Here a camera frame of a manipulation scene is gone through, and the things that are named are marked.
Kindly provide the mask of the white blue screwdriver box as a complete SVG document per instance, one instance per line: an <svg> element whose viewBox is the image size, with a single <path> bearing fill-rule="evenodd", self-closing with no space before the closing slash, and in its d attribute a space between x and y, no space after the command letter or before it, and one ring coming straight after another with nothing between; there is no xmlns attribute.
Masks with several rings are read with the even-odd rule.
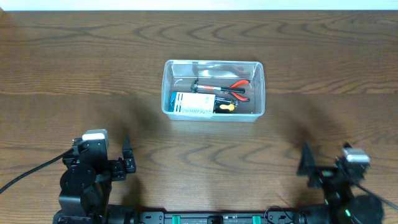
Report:
<svg viewBox="0 0 398 224"><path fill-rule="evenodd" d="M175 91L171 94L169 112L189 114L212 114L215 107L214 94Z"/></svg>

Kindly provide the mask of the small black orange hammer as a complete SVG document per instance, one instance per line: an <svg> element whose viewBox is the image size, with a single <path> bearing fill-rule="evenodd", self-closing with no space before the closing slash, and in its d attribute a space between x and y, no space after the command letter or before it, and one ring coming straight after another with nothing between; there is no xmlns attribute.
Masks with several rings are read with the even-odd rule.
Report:
<svg viewBox="0 0 398 224"><path fill-rule="evenodd" d="M198 90L214 90L214 91L220 91L220 92L227 92L227 89L226 89L227 87L225 87L225 86L199 85L198 84L198 79L196 79L191 84L191 91L194 92L194 93L197 92Z"/></svg>

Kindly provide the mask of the stubby yellow black screwdriver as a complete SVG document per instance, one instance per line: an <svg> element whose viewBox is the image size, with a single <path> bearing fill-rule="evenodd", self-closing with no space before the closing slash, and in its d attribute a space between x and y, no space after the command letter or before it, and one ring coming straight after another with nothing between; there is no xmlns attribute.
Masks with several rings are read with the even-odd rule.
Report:
<svg viewBox="0 0 398 224"><path fill-rule="evenodd" d="M215 98L214 104L214 113L230 113L235 110L237 106L235 106L232 102L233 99L231 98Z"/></svg>

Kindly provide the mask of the red handled pliers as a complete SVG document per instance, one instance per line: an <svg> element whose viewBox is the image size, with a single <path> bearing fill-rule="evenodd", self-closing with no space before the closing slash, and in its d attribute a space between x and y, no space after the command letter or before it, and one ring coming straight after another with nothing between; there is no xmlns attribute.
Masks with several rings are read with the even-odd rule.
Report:
<svg viewBox="0 0 398 224"><path fill-rule="evenodd" d="M248 97L242 96L242 94L245 94L246 90L242 88L243 85L248 85L250 84L249 80L240 80L233 85L227 87L227 92L230 95L233 95L237 100L243 101L243 102L249 102L250 99Z"/></svg>

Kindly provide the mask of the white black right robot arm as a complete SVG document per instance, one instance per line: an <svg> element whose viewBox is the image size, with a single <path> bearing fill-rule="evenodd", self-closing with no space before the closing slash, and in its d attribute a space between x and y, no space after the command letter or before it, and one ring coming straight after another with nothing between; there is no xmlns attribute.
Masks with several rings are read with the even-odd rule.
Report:
<svg viewBox="0 0 398 224"><path fill-rule="evenodd" d="M381 199L372 193L355 196L351 189L364 179L370 157L348 143L342 151L332 166L318 166L309 143L304 144L297 175L308 177L308 187L323 190L324 204L299 209L293 215L294 223L382 223Z"/></svg>

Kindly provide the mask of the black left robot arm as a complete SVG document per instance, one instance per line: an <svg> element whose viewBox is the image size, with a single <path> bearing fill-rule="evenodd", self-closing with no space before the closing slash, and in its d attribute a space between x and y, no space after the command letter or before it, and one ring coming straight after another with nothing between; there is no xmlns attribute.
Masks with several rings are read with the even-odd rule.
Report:
<svg viewBox="0 0 398 224"><path fill-rule="evenodd" d="M123 156L116 160L108 159L107 148L104 133L73 140L72 151L62 157L67 170L60 179L61 210L54 223L139 223L133 208L109 204L112 183L136 172L130 138L125 137Z"/></svg>

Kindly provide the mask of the clear plastic container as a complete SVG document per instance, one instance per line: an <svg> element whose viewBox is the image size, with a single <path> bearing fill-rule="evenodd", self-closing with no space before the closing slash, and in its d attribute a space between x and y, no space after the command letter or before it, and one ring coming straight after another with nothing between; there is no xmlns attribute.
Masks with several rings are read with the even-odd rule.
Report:
<svg viewBox="0 0 398 224"><path fill-rule="evenodd" d="M243 85L246 90L242 96L249 102L239 101L230 113L189 114L169 112L171 94L175 91L191 91L191 84L198 79L199 85L231 86L240 80L249 80ZM195 93L214 94L216 97L237 100L228 92L198 90ZM162 111L172 120L193 121L239 121L253 122L264 114L266 107L266 88L264 67L260 62L222 61L222 60L168 60L164 67L162 80Z"/></svg>

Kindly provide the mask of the black mounting rail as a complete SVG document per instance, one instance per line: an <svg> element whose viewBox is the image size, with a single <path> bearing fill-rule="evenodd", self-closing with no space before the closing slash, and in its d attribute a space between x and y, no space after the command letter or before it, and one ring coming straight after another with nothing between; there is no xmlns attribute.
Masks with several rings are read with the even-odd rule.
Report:
<svg viewBox="0 0 398 224"><path fill-rule="evenodd" d="M273 205L264 211L168 212L148 210L138 212L137 224L308 224L305 212Z"/></svg>

